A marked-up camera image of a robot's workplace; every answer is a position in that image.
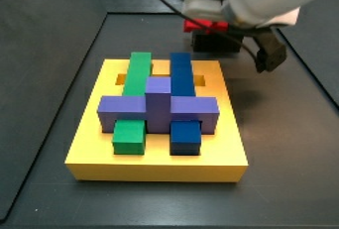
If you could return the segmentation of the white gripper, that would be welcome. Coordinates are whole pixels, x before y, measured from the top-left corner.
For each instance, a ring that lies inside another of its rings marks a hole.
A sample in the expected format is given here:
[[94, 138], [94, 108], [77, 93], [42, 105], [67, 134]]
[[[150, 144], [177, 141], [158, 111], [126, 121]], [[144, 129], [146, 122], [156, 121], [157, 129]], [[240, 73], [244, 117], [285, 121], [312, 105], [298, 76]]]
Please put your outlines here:
[[298, 9], [258, 20], [254, 16], [245, 19], [236, 16], [229, 7], [229, 0], [181, 0], [182, 14], [192, 19], [202, 19], [213, 22], [225, 21], [238, 28], [264, 28], [268, 26], [292, 26], [296, 23]]

